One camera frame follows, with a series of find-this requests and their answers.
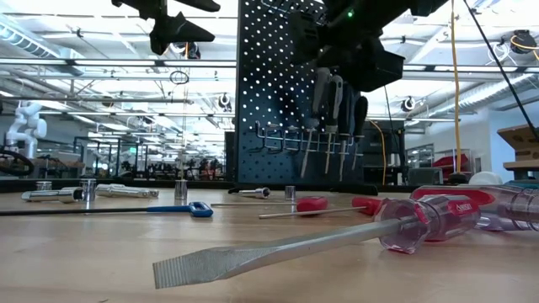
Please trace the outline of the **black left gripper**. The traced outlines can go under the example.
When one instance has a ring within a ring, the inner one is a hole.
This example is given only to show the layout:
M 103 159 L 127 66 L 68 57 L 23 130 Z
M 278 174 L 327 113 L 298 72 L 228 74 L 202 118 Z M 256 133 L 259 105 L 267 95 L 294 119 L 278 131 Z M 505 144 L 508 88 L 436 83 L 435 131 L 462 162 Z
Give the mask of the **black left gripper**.
M 182 13 L 178 13 L 175 17 L 166 15 L 166 0 L 110 1 L 118 8 L 122 5 L 134 8 L 139 12 L 141 19 L 155 19 L 155 24 L 149 34 L 149 38 L 151 50 L 157 55 L 162 55 L 168 46 L 173 43 L 212 42 L 215 39 L 215 36 L 211 32 L 188 21 Z M 221 9 L 221 5 L 214 0 L 175 1 L 210 13 L 218 12 Z

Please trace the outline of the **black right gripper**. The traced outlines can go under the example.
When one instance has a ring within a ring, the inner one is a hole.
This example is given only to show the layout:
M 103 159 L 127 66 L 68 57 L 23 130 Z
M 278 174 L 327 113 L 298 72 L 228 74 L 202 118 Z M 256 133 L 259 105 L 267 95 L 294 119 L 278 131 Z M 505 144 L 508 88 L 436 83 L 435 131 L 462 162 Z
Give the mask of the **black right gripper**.
M 290 14 L 290 34 L 293 64 L 315 61 L 316 67 L 358 66 L 374 70 L 376 58 L 382 51 L 381 28 L 317 27 L 314 17 L 304 12 Z

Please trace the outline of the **grey black handle nut driver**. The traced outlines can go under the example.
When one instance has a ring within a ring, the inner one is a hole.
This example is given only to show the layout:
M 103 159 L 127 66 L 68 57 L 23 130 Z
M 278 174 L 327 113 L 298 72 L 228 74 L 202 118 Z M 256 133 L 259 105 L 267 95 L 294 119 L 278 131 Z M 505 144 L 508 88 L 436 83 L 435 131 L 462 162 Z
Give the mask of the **grey black handle nut driver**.
M 310 152 L 310 145 L 312 143 L 312 134 L 319 125 L 319 110 L 321 104 L 324 101 L 324 93 L 331 78 L 331 71 L 327 67 L 321 67 L 316 70 L 314 96 L 311 104 L 311 116 L 307 120 L 307 145 L 305 155 L 302 160 L 301 178 L 304 178 L 307 171 L 308 156 Z
M 332 150 L 333 137 L 338 130 L 339 107 L 343 97 L 343 79 L 339 75 L 330 78 L 328 86 L 328 119 L 326 122 L 326 132 L 328 134 L 326 162 L 324 173 L 328 174 L 329 160 Z

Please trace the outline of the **black ribbed handle screwdriver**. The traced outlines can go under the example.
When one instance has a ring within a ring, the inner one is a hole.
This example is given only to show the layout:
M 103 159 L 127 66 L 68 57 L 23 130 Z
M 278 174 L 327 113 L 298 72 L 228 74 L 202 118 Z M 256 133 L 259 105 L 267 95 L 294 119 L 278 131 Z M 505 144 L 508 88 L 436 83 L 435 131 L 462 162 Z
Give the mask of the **black ribbed handle screwdriver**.
M 368 99 L 364 96 L 360 96 L 355 104 L 355 115 L 354 115 L 354 132 L 353 136 L 355 139 L 355 154 L 353 156 L 352 170 L 355 169 L 355 164 L 357 162 L 357 157 L 359 156 L 359 142 L 362 136 L 363 126 L 366 122 L 366 116 L 368 112 Z

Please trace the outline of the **blue T-handle hex key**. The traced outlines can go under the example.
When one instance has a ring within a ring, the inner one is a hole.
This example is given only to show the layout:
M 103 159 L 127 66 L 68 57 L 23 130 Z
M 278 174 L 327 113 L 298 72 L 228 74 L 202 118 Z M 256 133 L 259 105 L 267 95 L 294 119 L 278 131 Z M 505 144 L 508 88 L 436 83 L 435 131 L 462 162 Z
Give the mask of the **blue T-handle hex key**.
M 189 213 L 193 217 L 212 217 L 214 211 L 203 202 L 191 202 L 187 205 L 153 206 L 142 208 L 105 208 L 105 209 L 64 209 L 64 210 L 6 210 L 0 211 L 0 216 L 16 215 L 71 215 L 71 214 L 99 214 L 99 213 Z

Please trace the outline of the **large clear red screwdriver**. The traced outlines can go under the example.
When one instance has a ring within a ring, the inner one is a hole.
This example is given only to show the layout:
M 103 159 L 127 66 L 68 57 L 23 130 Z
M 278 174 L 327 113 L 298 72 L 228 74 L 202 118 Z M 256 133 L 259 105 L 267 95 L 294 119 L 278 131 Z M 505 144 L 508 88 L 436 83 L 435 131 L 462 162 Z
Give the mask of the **large clear red screwdriver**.
M 475 201 L 481 210 L 476 225 L 485 231 L 538 231 L 539 189 L 509 185 L 422 186 L 410 197 L 426 195 L 462 195 Z

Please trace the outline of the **metal pegboard hook rack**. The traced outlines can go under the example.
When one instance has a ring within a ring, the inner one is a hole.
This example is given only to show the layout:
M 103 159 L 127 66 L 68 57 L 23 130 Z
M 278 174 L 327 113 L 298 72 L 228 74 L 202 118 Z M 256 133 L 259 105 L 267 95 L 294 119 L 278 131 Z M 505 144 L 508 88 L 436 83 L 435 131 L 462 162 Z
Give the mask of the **metal pegboard hook rack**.
M 275 12 L 287 13 L 296 6 L 293 0 L 260 0 L 260 2 Z

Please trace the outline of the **black metal pegboard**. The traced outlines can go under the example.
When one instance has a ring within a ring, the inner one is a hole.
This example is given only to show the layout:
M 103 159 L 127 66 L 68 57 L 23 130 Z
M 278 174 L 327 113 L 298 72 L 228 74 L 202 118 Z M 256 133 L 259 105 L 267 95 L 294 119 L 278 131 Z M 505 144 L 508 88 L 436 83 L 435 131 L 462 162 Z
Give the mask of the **black metal pegboard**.
M 314 96 L 316 68 L 311 63 L 295 66 L 287 17 L 302 11 L 317 20 L 325 8 L 317 0 L 293 0 L 294 10 L 275 12 L 260 0 L 238 0 L 237 88 L 235 97 L 235 182 L 249 184 L 351 184 L 364 182 L 359 159 L 345 156 L 343 180 L 339 181 L 339 155 L 331 155 L 324 173 L 326 153 L 309 152 L 307 171 L 301 178 L 305 152 L 271 152 L 261 148 L 253 127 L 256 121 L 307 129 Z M 318 131 L 325 130 L 327 110 L 319 110 Z

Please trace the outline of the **black cabinet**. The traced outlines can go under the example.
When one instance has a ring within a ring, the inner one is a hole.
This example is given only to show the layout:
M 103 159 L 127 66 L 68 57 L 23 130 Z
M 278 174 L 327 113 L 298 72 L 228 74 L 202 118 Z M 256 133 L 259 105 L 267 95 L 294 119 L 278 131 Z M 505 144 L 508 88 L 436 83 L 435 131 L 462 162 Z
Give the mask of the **black cabinet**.
M 375 124 L 368 122 L 364 129 L 361 150 L 365 182 L 402 185 L 407 169 L 404 123 L 382 120 Z

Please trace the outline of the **short chrome extension bar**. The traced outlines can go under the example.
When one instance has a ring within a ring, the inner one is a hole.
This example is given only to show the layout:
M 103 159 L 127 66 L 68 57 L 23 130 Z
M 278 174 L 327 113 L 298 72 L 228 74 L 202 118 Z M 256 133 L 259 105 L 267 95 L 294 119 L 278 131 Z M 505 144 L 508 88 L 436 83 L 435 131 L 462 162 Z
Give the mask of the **short chrome extension bar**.
M 271 191 L 269 188 L 266 187 L 257 189 L 232 188 L 228 190 L 228 193 L 255 199 L 268 199 L 271 194 Z

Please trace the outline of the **grey box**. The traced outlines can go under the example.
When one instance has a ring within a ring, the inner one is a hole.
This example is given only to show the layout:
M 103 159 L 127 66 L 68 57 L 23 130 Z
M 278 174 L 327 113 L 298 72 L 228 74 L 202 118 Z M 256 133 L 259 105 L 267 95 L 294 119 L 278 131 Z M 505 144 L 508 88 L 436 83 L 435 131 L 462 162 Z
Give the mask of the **grey box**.
M 443 184 L 443 171 L 438 167 L 419 167 L 408 170 L 409 185 L 441 185 Z

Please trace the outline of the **red plastic bin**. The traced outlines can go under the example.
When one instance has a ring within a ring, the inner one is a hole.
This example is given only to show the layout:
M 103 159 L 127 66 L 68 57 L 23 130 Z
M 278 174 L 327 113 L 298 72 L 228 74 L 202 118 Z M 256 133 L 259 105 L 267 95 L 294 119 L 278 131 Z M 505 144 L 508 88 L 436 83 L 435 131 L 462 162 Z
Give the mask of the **red plastic bin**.
M 446 156 L 433 162 L 433 167 L 457 167 L 458 156 Z M 468 164 L 469 160 L 465 154 L 461 154 L 461 167 Z

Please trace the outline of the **white dome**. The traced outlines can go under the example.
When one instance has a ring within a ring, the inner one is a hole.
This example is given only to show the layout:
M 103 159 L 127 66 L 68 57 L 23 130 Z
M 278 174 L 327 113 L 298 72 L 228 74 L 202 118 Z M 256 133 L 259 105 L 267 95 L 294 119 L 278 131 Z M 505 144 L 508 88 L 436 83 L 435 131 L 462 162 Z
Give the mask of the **white dome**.
M 502 178 L 493 172 L 479 172 L 473 174 L 469 181 L 469 185 L 501 185 L 504 181 Z

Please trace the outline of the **cardboard box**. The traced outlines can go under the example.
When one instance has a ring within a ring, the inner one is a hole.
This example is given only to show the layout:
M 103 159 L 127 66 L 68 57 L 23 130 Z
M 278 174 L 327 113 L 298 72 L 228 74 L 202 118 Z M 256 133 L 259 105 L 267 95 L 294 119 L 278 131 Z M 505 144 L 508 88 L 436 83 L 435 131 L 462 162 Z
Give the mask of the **cardboard box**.
M 527 125 L 500 129 L 498 135 L 514 149 L 517 162 L 539 160 L 539 141 Z

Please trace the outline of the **wooden top table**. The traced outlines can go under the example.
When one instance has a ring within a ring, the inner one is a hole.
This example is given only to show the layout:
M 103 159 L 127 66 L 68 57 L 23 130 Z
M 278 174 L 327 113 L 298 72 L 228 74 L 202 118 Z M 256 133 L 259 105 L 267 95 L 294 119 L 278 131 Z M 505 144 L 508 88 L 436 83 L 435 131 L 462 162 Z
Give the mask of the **wooden top table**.
M 515 180 L 524 180 L 531 177 L 531 173 L 539 174 L 539 159 L 516 162 L 505 162 L 504 169 L 514 174 Z

